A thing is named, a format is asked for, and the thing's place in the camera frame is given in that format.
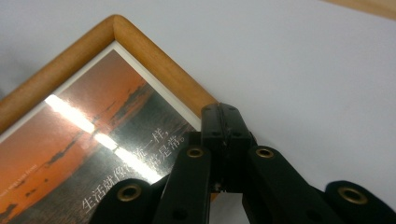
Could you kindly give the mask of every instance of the white surface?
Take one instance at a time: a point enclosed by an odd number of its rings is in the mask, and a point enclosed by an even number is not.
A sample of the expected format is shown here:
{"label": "white surface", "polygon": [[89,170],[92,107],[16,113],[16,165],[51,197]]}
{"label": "white surface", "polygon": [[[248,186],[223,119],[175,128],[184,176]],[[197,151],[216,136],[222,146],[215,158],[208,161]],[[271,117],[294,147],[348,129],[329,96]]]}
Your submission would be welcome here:
{"label": "white surface", "polygon": [[[396,21],[314,0],[2,1],[0,94],[114,13],[311,185],[346,179],[396,209]],[[236,222],[214,223],[241,223],[240,206],[215,206]]]}

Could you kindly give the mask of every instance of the white wall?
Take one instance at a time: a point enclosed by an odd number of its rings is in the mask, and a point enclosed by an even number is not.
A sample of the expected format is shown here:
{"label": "white wall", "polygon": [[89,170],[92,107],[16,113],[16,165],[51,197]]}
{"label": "white wall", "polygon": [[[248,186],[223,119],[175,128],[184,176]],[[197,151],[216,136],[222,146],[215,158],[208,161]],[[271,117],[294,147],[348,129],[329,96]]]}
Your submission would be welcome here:
{"label": "white wall", "polygon": [[396,209],[396,21],[312,0],[2,1],[0,97],[115,13],[311,185],[346,179]]}

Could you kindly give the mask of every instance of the hole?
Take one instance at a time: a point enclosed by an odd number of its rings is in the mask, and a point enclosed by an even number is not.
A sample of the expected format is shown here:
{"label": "hole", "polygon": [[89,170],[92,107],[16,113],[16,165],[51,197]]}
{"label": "hole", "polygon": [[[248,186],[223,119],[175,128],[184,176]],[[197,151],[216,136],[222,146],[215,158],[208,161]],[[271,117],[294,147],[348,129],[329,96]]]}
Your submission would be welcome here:
{"label": "hole", "polygon": [[256,150],[256,154],[260,157],[269,159],[274,157],[274,152],[267,148],[259,148]]}
{"label": "hole", "polygon": [[204,152],[200,148],[191,148],[187,150],[187,155],[191,158],[199,158],[204,155]]}
{"label": "hole", "polygon": [[353,188],[341,187],[338,189],[338,193],[350,203],[366,204],[368,202],[367,197],[364,196],[364,194]]}
{"label": "hole", "polygon": [[138,185],[132,184],[121,188],[117,193],[117,197],[122,202],[130,202],[137,199],[141,193],[142,189]]}
{"label": "hole", "polygon": [[178,208],[174,210],[172,216],[176,220],[185,220],[189,216],[189,213],[186,209]]}
{"label": "hole", "polygon": [[314,222],[321,222],[323,220],[322,216],[315,210],[306,211],[306,216]]}

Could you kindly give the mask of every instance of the picture frame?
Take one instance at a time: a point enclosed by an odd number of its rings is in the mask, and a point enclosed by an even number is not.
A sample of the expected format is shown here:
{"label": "picture frame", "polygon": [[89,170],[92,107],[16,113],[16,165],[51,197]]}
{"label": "picture frame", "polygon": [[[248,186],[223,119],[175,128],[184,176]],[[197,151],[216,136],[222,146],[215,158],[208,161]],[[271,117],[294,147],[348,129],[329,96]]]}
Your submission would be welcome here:
{"label": "picture frame", "polygon": [[0,223],[87,222],[117,182],[169,174],[215,102],[108,17],[0,102]]}

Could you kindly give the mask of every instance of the metal grommet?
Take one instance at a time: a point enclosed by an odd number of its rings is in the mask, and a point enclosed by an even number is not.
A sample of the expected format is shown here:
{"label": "metal grommet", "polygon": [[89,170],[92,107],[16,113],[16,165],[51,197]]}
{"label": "metal grommet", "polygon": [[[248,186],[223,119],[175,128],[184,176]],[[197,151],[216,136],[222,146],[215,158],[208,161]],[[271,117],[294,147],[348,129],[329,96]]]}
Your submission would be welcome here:
{"label": "metal grommet", "polygon": [[199,158],[204,155],[204,152],[200,148],[195,147],[187,150],[187,155],[191,158]]}
{"label": "metal grommet", "polygon": [[338,193],[343,199],[349,201],[350,203],[366,204],[368,202],[367,197],[364,196],[364,194],[353,188],[340,187],[338,189]]}
{"label": "metal grommet", "polygon": [[268,148],[259,148],[256,150],[256,154],[262,158],[270,159],[274,157],[274,152]]}
{"label": "metal grommet", "polygon": [[122,202],[130,202],[138,198],[142,194],[142,189],[136,184],[131,184],[119,189],[117,197]]}

